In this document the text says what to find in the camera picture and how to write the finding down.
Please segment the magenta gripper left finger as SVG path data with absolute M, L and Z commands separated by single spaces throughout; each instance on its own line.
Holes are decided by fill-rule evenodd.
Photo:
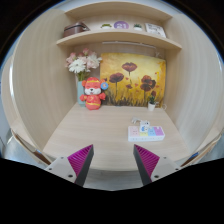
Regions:
M 93 155 L 93 145 L 86 146 L 68 157 L 58 157 L 46 168 L 46 171 L 78 186 L 83 186 Z

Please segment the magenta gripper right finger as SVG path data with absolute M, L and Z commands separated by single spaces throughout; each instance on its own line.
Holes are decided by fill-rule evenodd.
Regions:
M 134 145 L 133 154 L 143 185 L 180 170 L 180 167 L 167 156 L 160 157 L 139 145 Z

